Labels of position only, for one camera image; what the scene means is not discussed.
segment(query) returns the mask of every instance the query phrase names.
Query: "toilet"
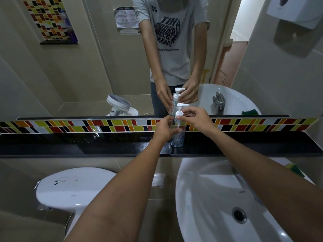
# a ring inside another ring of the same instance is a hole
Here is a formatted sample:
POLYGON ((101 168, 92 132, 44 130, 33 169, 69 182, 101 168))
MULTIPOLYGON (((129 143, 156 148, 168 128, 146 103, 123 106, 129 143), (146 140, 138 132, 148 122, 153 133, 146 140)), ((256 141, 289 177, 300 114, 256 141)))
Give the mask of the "toilet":
POLYGON ((116 173, 95 167, 64 170, 37 182, 35 187, 39 203, 74 213, 66 236, 74 227, 84 209, 116 173))

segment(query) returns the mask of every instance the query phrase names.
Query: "person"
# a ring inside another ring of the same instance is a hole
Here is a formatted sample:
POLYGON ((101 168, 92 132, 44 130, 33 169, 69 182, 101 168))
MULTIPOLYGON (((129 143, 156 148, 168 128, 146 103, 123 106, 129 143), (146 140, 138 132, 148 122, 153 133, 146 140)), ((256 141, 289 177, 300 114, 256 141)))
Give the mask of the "person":
POLYGON ((206 60, 208 0, 132 0, 150 66, 155 115, 172 111, 176 87, 184 87, 179 103, 198 100, 206 60), (194 28, 194 64, 190 55, 194 28))
MULTIPOLYGON (((218 130, 202 108, 183 109, 181 121, 220 148, 294 242, 323 238, 323 190, 218 130)), ((92 200, 66 242, 137 241, 160 151, 173 134, 172 117, 156 125, 148 146, 92 200)))

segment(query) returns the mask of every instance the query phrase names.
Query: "mosaic tile border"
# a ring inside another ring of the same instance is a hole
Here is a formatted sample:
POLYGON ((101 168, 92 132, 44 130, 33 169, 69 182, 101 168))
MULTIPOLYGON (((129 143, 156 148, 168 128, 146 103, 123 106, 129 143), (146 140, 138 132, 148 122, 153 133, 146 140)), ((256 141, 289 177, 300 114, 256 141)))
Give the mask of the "mosaic tile border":
MULTIPOLYGON (((293 118, 212 118, 221 131, 304 131, 318 119, 293 118)), ((160 119, 75 119, 75 120, 35 120, 2 121, 0 133, 114 133, 114 132, 154 132, 160 119)), ((198 132, 187 124, 188 132, 198 132)))
POLYGON ((70 40, 59 14, 62 0, 24 0, 24 4, 45 40, 70 40))

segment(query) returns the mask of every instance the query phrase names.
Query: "reddish-brown floor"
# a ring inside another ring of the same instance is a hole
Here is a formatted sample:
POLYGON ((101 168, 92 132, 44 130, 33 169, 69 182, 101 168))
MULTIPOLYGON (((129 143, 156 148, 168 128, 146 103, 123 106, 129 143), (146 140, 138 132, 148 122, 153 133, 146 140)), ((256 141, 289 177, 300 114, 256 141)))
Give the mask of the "reddish-brown floor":
POLYGON ((231 87, 248 42, 233 43, 222 50, 214 84, 231 87))

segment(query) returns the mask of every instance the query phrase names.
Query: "white t-shirt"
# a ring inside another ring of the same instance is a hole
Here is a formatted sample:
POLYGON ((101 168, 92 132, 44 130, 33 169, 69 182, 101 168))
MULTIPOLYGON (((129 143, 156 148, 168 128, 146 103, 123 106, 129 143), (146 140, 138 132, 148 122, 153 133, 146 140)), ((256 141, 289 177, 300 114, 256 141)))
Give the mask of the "white t-shirt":
MULTIPOLYGON (((132 0, 137 22, 154 28, 159 60, 169 86, 184 84, 191 74, 192 30, 207 19, 208 0, 132 0)), ((150 81, 154 82, 150 71, 150 81)))

